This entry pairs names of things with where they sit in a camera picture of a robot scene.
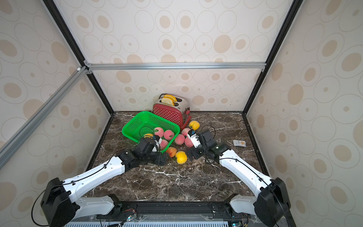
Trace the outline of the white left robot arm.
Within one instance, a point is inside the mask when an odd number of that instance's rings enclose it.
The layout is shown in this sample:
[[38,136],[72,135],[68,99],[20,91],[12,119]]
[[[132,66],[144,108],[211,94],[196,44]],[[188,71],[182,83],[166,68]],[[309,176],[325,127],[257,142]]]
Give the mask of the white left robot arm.
[[145,164],[165,165],[168,155],[161,153],[162,139],[146,136],[134,149],[123,149],[108,161],[78,176],[61,181],[51,180],[40,193],[40,207],[49,227],[64,227],[76,218],[90,215],[115,218],[120,215],[122,204],[111,194],[97,198],[84,195],[113,177]]

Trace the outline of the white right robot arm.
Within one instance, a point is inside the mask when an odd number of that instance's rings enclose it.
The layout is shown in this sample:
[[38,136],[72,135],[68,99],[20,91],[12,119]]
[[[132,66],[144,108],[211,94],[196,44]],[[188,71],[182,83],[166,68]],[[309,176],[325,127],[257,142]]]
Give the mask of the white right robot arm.
[[291,202],[283,180],[271,177],[258,171],[224,142],[217,143],[209,130],[187,134],[192,145],[187,150],[189,160],[204,157],[227,168],[253,192],[253,196],[233,196],[228,205],[235,213],[257,216],[266,226],[274,227],[285,218],[289,227],[296,226],[290,212]]

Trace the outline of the green plastic basket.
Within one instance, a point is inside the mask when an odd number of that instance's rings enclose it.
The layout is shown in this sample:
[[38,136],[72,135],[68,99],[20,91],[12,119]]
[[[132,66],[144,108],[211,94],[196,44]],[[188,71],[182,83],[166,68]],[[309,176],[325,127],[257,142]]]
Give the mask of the green plastic basket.
[[156,127],[161,127],[163,130],[171,130],[175,134],[173,138],[167,140],[168,144],[165,145],[164,149],[160,150],[161,153],[164,153],[180,133],[180,127],[158,115],[148,111],[138,113],[126,123],[122,129],[122,134],[126,138],[138,143],[142,136],[152,133]]

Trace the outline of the pink peach front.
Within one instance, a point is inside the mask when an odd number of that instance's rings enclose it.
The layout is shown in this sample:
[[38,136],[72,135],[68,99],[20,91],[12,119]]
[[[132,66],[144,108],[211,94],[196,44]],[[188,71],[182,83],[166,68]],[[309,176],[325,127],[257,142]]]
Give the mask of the pink peach front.
[[159,136],[160,138],[163,138],[164,136],[164,130],[161,127],[156,127],[154,129],[154,135]]

